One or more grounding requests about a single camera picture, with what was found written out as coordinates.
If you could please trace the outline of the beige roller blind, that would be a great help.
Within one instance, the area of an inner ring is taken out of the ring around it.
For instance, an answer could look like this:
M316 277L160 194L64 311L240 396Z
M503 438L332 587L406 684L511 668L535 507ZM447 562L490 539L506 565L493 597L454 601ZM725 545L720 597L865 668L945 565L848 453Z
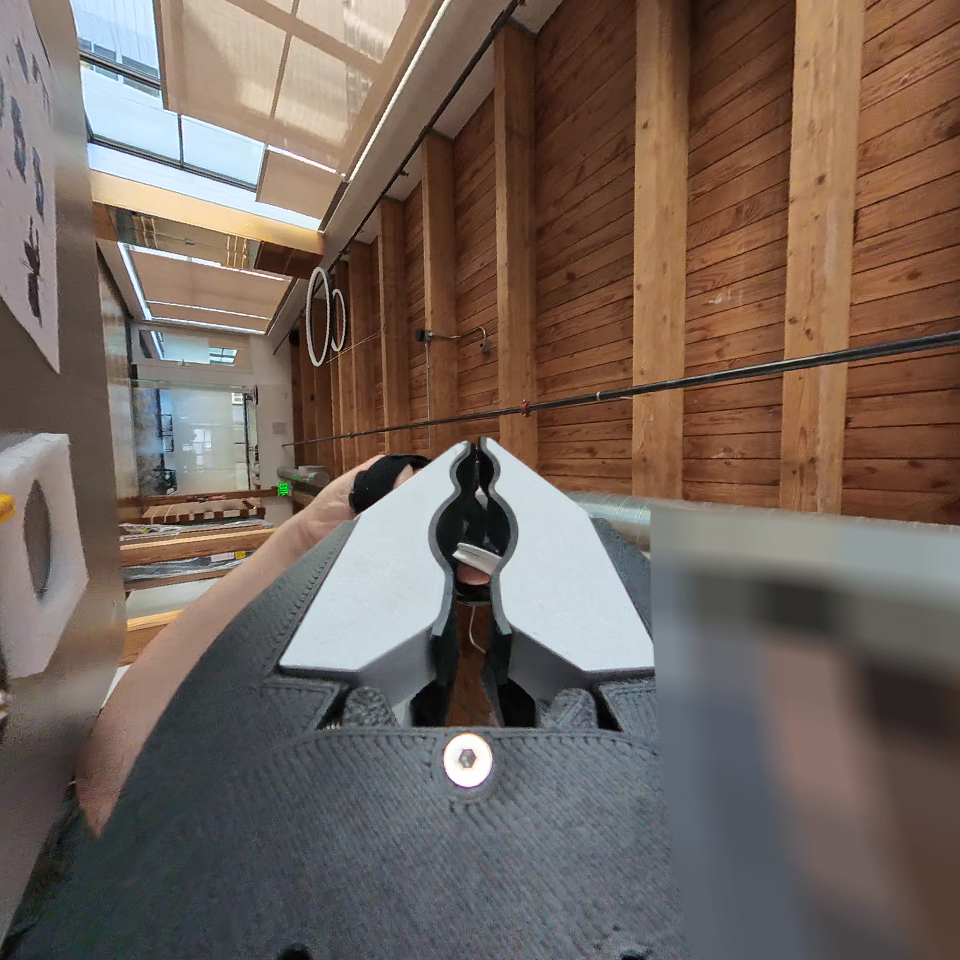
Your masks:
M338 193L346 184L337 171L284 150L264 150L256 199L323 222Z
M268 272L139 246L120 250L146 315L167 324L264 334L291 285Z
M154 2L164 105L349 174L440 6Z

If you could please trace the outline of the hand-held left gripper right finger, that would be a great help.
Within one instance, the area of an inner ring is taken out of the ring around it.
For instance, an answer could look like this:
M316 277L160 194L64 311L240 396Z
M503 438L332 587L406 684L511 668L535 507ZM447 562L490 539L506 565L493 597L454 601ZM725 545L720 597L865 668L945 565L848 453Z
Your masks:
M647 558L498 442L481 438L478 459L501 555L483 673L498 724L537 726L565 690L652 684Z

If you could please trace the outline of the large glass window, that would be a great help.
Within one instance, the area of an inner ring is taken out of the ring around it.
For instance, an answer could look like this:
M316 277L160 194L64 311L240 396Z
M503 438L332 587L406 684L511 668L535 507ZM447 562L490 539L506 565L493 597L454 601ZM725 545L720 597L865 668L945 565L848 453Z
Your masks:
M318 219L257 199L262 142L167 109L154 3L74 1L82 98L97 171L318 230Z

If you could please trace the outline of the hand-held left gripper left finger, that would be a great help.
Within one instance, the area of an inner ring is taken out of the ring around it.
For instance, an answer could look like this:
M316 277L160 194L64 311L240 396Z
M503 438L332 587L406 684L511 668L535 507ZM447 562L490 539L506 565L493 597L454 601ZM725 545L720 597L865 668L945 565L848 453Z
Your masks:
M443 726L460 660L453 553L476 481L476 448L460 441L356 514L279 670L374 689L405 709L402 725Z

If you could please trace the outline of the grey conduit fixture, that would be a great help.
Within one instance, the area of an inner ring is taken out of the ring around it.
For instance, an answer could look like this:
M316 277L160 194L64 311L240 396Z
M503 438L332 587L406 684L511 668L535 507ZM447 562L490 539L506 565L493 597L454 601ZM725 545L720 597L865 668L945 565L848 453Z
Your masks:
M479 350L482 354L487 355L491 352L492 345L489 333L486 327L483 324L476 325L473 328L470 328L462 333L440 333L436 330L427 329L425 327L417 328L414 330L414 341L422 344L430 344L435 341L447 341L447 342L459 342L459 341L468 341L472 338L479 337Z

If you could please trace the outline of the white printed paper sheet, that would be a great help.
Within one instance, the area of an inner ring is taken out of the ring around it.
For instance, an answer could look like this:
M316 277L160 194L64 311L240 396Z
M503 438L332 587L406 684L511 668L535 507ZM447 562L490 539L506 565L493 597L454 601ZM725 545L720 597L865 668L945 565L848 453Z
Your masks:
M51 63L26 1L1 3L1 297L60 371Z

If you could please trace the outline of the white foam block with hole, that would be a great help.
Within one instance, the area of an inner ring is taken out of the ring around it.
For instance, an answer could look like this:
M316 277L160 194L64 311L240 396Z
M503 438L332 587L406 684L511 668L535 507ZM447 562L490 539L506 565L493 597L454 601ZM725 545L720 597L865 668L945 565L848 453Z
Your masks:
M63 434L2 437L2 662L11 679L48 666L89 574Z

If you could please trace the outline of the silver metal duct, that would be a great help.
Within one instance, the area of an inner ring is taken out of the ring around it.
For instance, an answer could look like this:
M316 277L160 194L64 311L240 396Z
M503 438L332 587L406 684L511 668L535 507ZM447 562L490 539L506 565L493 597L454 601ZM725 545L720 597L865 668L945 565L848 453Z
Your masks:
M592 520L606 522L624 540L643 553L650 553L651 512L655 500L642 496L589 491L569 491L566 496Z

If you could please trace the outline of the long black ceiling pipe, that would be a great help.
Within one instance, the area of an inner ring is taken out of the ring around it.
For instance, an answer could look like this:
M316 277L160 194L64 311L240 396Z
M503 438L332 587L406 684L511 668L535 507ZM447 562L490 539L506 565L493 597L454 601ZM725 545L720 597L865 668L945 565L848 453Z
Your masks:
M786 374L808 370L845 366L866 361L885 358L901 358L908 354L925 354L938 350L957 349L959 345L959 330L929 334L921 337L899 339L895 341L873 343L842 350L827 351L798 358L782 359L766 364L738 366L730 369L716 370L711 373L683 376L630 385L617 390L596 390L577 395L569 395L548 400L523 400L517 405L501 407L466 414L432 417L420 421L406 422L395 425L384 425L364 430L348 431L322 437L293 440L285 443L286 449L302 448L309 445L327 442L361 439L398 433L408 430L428 429L439 426L459 426L490 419L522 417L530 418L532 414L566 409L569 407L606 404L621 402L634 398L674 392L678 390L716 387L727 383L742 382L752 379L772 378Z

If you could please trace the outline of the person's right hand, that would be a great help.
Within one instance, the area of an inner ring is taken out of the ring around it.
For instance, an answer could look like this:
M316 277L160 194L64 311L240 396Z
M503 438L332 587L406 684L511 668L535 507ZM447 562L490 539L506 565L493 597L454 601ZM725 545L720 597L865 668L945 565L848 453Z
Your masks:
M409 458L404 455L377 455L350 471L332 480L313 501L283 524L276 536L294 559L302 557L340 524L355 518L351 500L358 478L371 470L379 470L379 464L387 462L393 468L396 462L401 468L392 474L392 488L396 489L416 473Z

